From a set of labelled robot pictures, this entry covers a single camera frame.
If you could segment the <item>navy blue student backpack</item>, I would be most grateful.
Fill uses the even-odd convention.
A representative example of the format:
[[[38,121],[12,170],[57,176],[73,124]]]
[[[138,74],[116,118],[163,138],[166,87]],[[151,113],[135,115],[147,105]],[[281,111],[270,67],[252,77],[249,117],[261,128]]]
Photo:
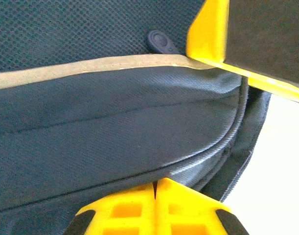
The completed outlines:
[[[0,0],[0,235],[62,235],[164,177],[227,197],[270,94],[184,66],[204,1]]]

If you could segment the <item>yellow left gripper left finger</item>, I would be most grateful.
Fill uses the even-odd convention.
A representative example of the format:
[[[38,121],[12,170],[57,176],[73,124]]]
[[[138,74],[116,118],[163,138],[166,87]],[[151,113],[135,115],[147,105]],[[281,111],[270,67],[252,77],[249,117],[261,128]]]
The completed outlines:
[[[152,183],[113,193],[82,207],[63,235],[155,235]]]

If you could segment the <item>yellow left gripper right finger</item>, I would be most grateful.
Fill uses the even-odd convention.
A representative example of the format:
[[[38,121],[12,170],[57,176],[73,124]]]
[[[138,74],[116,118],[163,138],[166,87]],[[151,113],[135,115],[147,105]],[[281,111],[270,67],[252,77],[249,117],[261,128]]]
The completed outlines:
[[[171,179],[158,181],[156,235],[249,235],[229,207]]]

